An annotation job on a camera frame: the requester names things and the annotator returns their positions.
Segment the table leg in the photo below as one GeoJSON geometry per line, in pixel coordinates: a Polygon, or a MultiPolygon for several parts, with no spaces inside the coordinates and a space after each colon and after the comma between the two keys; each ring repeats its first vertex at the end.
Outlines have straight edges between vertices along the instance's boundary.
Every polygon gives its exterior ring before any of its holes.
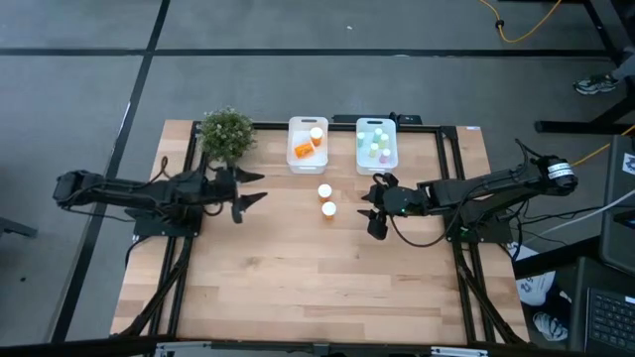
{"type": "Polygon", "coordinates": [[[516,279],[534,277],[557,268],[575,264],[577,257],[598,259],[599,236],[541,253],[514,263],[516,279]]]}
{"type": "Polygon", "coordinates": [[[0,235],[2,233],[17,233],[25,237],[35,238],[38,235],[38,230],[0,217],[0,235]]]}

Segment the black stand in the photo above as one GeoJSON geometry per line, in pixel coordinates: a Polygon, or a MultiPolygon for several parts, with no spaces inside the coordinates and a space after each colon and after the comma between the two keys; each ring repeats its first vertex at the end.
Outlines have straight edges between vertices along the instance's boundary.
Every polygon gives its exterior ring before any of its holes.
{"type": "Polygon", "coordinates": [[[629,94],[626,98],[588,123],[537,121],[534,123],[534,128],[539,133],[619,135],[628,130],[631,125],[613,123],[633,110],[635,110],[635,94],[629,94]]]}
{"type": "Polygon", "coordinates": [[[16,233],[25,237],[35,238],[38,235],[38,230],[0,217],[0,236],[2,236],[2,233],[16,233]]]}
{"type": "Polygon", "coordinates": [[[588,238],[563,248],[541,253],[514,263],[516,279],[535,277],[560,267],[573,265],[578,257],[598,260],[599,236],[588,238]]]}

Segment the yellow cable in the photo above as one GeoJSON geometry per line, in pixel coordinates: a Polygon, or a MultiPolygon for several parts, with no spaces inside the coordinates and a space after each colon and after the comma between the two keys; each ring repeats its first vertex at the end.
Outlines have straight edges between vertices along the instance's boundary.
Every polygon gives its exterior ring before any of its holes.
{"type": "MultiPolygon", "coordinates": [[[[488,8],[490,8],[493,12],[494,15],[496,15],[496,20],[500,20],[500,14],[498,14],[498,11],[496,10],[495,7],[491,6],[487,1],[485,0],[478,0],[481,3],[483,3],[485,6],[487,6],[488,8]]],[[[552,16],[552,14],[554,13],[554,11],[556,11],[556,9],[558,9],[558,6],[563,2],[563,0],[558,0],[558,2],[554,5],[554,7],[552,7],[552,9],[549,11],[549,13],[547,13],[547,15],[545,15],[545,17],[543,18],[543,20],[541,20],[538,24],[536,24],[536,26],[534,26],[534,28],[528,32],[527,34],[519,37],[516,40],[508,40],[505,37],[505,33],[503,32],[503,27],[501,25],[498,25],[498,33],[500,34],[501,39],[503,39],[504,42],[508,43],[508,44],[516,44],[519,43],[525,39],[527,39],[528,37],[532,36],[534,34],[534,32],[536,32],[536,30],[538,30],[538,28],[540,28],[541,26],[543,26],[543,24],[545,23],[545,21],[547,21],[547,19],[550,18],[550,16],[552,16]]]]}
{"type": "MultiPolygon", "coordinates": [[[[628,130],[626,130],[625,132],[623,132],[623,133],[622,133],[622,134],[620,134],[620,135],[621,135],[621,136],[624,136],[624,135],[626,135],[626,134],[630,133],[630,132],[631,132],[631,130],[634,130],[634,129],[635,129],[635,125],[631,126],[630,128],[628,128],[628,130]]],[[[599,149],[595,150],[594,152],[592,152],[592,153],[588,154],[587,156],[583,157],[582,159],[580,159],[580,160],[576,161],[575,163],[573,163],[573,164],[572,164],[572,166],[573,166],[573,167],[576,167],[576,166],[578,166],[578,165],[583,164],[583,163],[584,163],[585,161],[587,161],[588,159],[590,159],[590,158],[594,157],[595,155],[597,155],[597,154],[599,154],[599,153],[603,152],[604,150],[606,150],[606,148],[608,148],[609,146],[611,146],[611,145],[610,145],[610,144],[606,144],[606,145],[604,145],[603,147],[601,147],[601,148],[599,148],[599,149]]]]}

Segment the cup lid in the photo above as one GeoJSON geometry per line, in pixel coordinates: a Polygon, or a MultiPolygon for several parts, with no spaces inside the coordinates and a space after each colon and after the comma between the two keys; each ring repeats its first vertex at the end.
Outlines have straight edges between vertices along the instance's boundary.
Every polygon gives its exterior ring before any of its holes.
{"type": "Polygon", "coordinates": [[[320,197],[329,197],[332,192],[333,189],[330,188],[330,184],[327,183],[323,183],[317,188],[317,194],[319,194],[320,197]]]}
{"type": "Polygon", "coordinates": [[[321,128],[315,127],[311,129],[310,133],[312,138],[318,139],[321,138],[323,131],[321,128]]]}
{"type": "Polygon", "coordinates": [[[321,206],[321,212],[325,215],[334,215],[337,211],[337,206],[333,202],[327,202],[321,206]]]}

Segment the keyboard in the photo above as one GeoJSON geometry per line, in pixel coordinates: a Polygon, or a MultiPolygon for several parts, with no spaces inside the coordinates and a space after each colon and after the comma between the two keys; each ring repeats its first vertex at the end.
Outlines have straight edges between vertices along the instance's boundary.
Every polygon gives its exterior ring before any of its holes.
{"type": "Polygon", "coordinates": [[[635,297],[589,289],[586,303],[587,352],[635,354],[635,297]]]}

